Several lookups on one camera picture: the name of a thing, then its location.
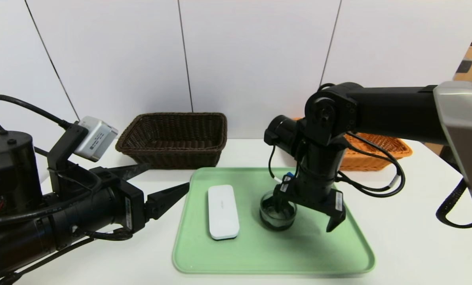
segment white wall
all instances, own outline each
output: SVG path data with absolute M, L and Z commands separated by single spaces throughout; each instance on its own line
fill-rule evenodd
M 472 1 L 343 0 L 323 83 L 452 80 L 472 40 Z
M 176 0 L 28 0 L 79 117 L 191 112 Z
M 223 112 L 232 138 L 302 116 L 319 87 L 339 0 L 180 0 L 195 112 Z
M 51 66 L 23 0 L 0 0 L 0 94 L 13 96 L 68 121 L 76 115 Z M 49 150 L 62 128 L 26 109 L 0 102 L 0 124 L 32 135 L 35 146 Z M 38 157 L 39 176 L 47 163 Z

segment small glass bowl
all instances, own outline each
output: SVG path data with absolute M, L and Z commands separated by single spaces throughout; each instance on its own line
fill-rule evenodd
M 284 231 L 292 226 L 296 217 L 297 206 L 288 202 L 291 207 L 276 212 L 273 201 L 273 191 L 267 192 L 260 202 L 259 214 L 266 227 L 274 231 Z

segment table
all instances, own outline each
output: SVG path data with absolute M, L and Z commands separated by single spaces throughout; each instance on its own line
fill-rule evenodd
M 159 220 L 127 241 L 97 240 L 84 245 L 39 269 L 26 274 L 21 285 L 40 284 L 193 284 L 193 285 L 472 285 L 472 229 L 455 229 L 441 224 L 435 211 L 459 182 L 461 175 L 417 141 L 406 141 L 411 157 L 400 160 L 406 186 L 390 198 L 372 198 L 339 183 L 344 199 L 377 258 L 373 271 L 358 277 L 319 278 L 288 275 L 187 275 L 178 272 L 171 255 L 185 198 Z M 219 167 L 266 167 L 271 147 L 261 139 L 229 139 Z M 85 168 L 133 164 L 131 158 L 114 150 L 98 163 L 78 157 L 72 161 Z M 272 166 L 295 166 L 282 151 L 275 153 Z M 192 170 L 150 170 L 130 180 L 145 196 L 190 180 Z M 375 173 L 349 173 L 368 186 L 384 186 L 394 176 L 388 166 Z M 51 191 L 49 180 L 42 183 Z M 472 222 L 472 201 L 466 193 L 449 216 L 453 222 Z

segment brown wicker basket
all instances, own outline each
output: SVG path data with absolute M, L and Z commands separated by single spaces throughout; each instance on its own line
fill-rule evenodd
M 222 113 L 139 115 L 125 129 L 116 150 L 154 169 L 216 166 L 227 141 Z
M 395 137 L 384 137 L 382 135 L 369 135 L 366 133 L 358 133 L 358 135 L 378 146 L 381 146 L 396 159 L 412 155 L 412 150 L 401 139 L 397 139 Z M 385 156 L 373 146 L 369 146 L 359 139 L 355 139 L 349 135 L 345 135 L 345 138 L 350 144 L 362 151 Z M 347 149 L 347 152 L 345 152 L 345 156 L 343 157 L 340 170 L 378 171 L 388 166 L 388 164 L 390 164 L 390 162 Z

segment black cable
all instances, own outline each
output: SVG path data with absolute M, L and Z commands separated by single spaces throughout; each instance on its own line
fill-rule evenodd
M 10 284 L 13 284 L 14 282 L 18 281 L 24 274 L 27 274 L 28 272 L 32 271 L 32 270 L 35 270 L 41 266 L 43 266 L 44 264 L 48 263 L 48 262 L 51 262 L 57 258 L 59 258 L 60 256 L 70 252 L 70 251 L 73 251 L 74 249 L 77 249 L 78 247 L 81 247 L 83 245 L 86 245 L 92 241 L 94 241 L 95 239 L 94 238 L 87 238 L 87 239 L 84 239 L 82 241 L 79 241 L 73 245 L 70 245 L 69 247 L 66 247 L 65 249 L 62 249 L 61 251 L 58 251 L 54 254 L 52 254 L 51 256 L 48 256 L 47 258 L 44 258 L 43 260 L 35 263 L 34 265 L 31 265 L 30 267 L 20 271 L 20 272 L 14 272 L 12 274 L 8 274 L 7 276 L 5 276 L 4 278 L 2 278 L 0 280 L 0 285 L 10 285 Z
M 45 110 L 43 110 L 39 107 L 36 107 L 36 106 L 34 106 L 30 103 L 27 103 L 25 101 L 22 101 L 22 100 L 19 100 L 19 99 L 10 97 L 10 96 L 2 95 L 2 94 L 0 94 L 0 101 L 13 103 L 15 105 L 18 105 L 18 106 L 21 106 L 21 107 L 26 108 L 28 110 L 31 110 L 32 112 L 35 112 L 35 113 L 37 113 L 37 114 L 39 114 L 39 115 L 41 115 L 41 116 L 43 116 L 47 119 L 50 119 L 51 121 L 54 121 L 59 126 L 61 126 L 63 129 L 67 129 L 71 125 L 71 123 L 69 123 L 68 121 L 62 120 L 59 117 L 56 117 L 55 115 L 53 115 L 49 112 L 46 112 Z M 37 148 L 37 147 L 34 147 L 34 150 L 39 155 L 48 156 L 47 151 L 41 150 L 40 148 Z
M 456 205 L 458 202 L 459 198 L 461 198 L 461 195 L 463 194 L 464 190 L 466 190 L 466 182 L 463 178 L 461 178 L 461 181 L 458 183 L 456 188 L 453 190 L 453 192 L 444 200 L 442 205 L 438 208 L 436 216 L 437 219 L 454 228 L 458 229 L 469 229 L 472 228 L 472 222 L 468 225 L 458 225 L 450 220 L 447 219 L 447 214 L 451 212 L 453 207 Z
M 111 241 L 123 241 L 132 238 L 133 234 L 125 229 L 119 228 L 113 231 L 113 233 L 100 233 L 100 232 L 93 232 L 93 231 L 85 231 L 83 229 L 79 229 L 84 235 L 89 236 L 90 238 L 95 239 L 103 239 L 103 240 L 111 240 Z
M 273 159 L 273 154 L 274 154 L 274 150 L 276 149 L 276 146 L 273 144 L 273 150 L 271 151 L 271 155 L 269 156 L 269 161 L 268 161 L 268 171 L 269 171 L 269 175 L 271 175 L 271 178 L 275 178 L 274 174 L 273 174 L 273 170 L 271 170 L 271 160 Z
M 271 178 L 275 178 L 275 175 L 273 174 L 273 170 L 271 169 L 271 160 L 273 159 L 273 154 L 274 154 L 274 151 L 276 149 L 276 145 L 273 145 L 273 150 L 271 151 L 271 155 L 269 156 L 269 161 L 268 161 L 268 171 L 269 171 L 269 175 L 271 175 Z M 294 176 L 292 177 L 291 180 L 288 180 L 288 181 L 282 181 L 283 184 L 289 184 L 290 182 L 292 182 L 292 180 L 296 179 L 296 177 L 298 176 L 298 171 L 299 171 L 299 162 L 296 162 L 296 171 L 294 172 Z
M 80 195 L 78 195 L 74 198 L 71 198 L 71 199 L 63 201 L 63 202 L 56 203 L 56 204 L 48 206 L 46 208 L 37 209 L 35 211 L 30 211 L 30 212 L 27 212 L 27 213 L 20 213 L 20 214 L 17 214 L 17 215 L 6 215 L 6 216 L 3 216 L 3 217 L 0 217 L 0 226 L 8 225 L 8 224 L 14 224 L 16 222 L 26 222 L 28 220 L 43 218 L 45 216 L 48 216 L 48 215 L 51 215 L 51 214 L 54 214 L 54 213 L 58 213 L 59 211 L 63 211 L 64 209 L 70 208 L 71 206 L 73 206 L 73 204 L 83 200 L 84 198 L 87 198 L 91 195 L 93 196 L 93 193 L 95 193 L 96 191 L 101 189 L 102 180 L 95 173 L 92 173 L 91 171 L 89 171 L 89 173 L 91 174 L 91 176 L 95 180 L 95 184 L 91 188 L 88 188 L 87 186 L 84 186 L 82 183 L 77 182 L 76 180 L 73 180 L 69 177 L 59 175 L 60 178 L 63 178 L 65 180 L 68 180 L 68 181 L 71 181 L 71 182 L 76 182 L 77 184 L 81 185 L 82 187 L 84 187 L 88 191 L 86 191 L 84 193 L 81 193 Z
M 362 151 L 362 150 L 359 150 L 358 148 L 355 148 L 354 146 L 349 146 L 349 148 L 353 148 L 353 150 L 355 149 L 355 151 L 357 151 L 358 153 L 361 153 L 361 154 L 365 154 L 365 155 L 369 155 L 371 157 L 376 157 L 376 158 L 379 158 L 379 159 L 383 159 L 383 160 L 386 160 L 386 161 L 389 161 L 391 162 L 392 164 L 394 164 L 394 166 L 396 166 L 396 177 L 393 179 L 393 182 L 390 183 L 389 186 L 386 186 L 386 187 L 383 187 L 383 188 L 370 188 L 370 187 L 367 187 L 367 186 L 364 186 L 362 184 L 359 184 L 351 179 L 349 179 L 345 174 L 343 174 L 341 171 L 339 171 L 339 174 L 341 175 L 341 177 L 338 177 L 337 178 L 337 181 L 342 181 L 342 182 L 346 182 L 346 183 L 349 183 L 351 184 L 352 186 L 354 186 L 357 190 L 361 191 L 362 193 L 368 195 L 368 196 L 372 196 L 372 197 L 376 197 L 376 198 L 386 198 L 386 197 L 390 197 L 390 196 L 393 196 L 393 195 L 396 195 L 397 193 L 399 193 L 403 187 L 405 186 L 405 173 L 403 171 L 403 169 L 401 168 L 401 165 L 398 163 L 398 161 L 396 160 L 395 157 L 393 157 L 388 151 L 386 151 L 384 148 L 381 148 L 380 146 L 374 144 L 373 142 L 371 141 L 368 141 L 362 137 L 359 137 L 357 135 L 354 135 L 350 132 L 347 133 L 348 135 L 350 135 L 351 137 L 354 137 L 356 139 L 359 139 L 360 141 L 364 142 L 365 144 L 368 144 L 370 146 L 373 146 L 374 148 L 378 149 L 379 151 L 381 151 L 382 153 L 384 153 L 388 158 L 386 157 L 382 157 L 380 155 L 376 155 L 376 154 L 372 154 L 372 153 L 368 153 L 368 152 L 365 152 L 365 151 Z M 389 192 L 389 193 L 380 193 L 380 192 L 383 192 L 383 191 L 387 191 L 387 190 L 390 190 L 392 184 L 394 183 L 394 180 L 399 177 L 400 178 L 400 184 L 399 186 Z

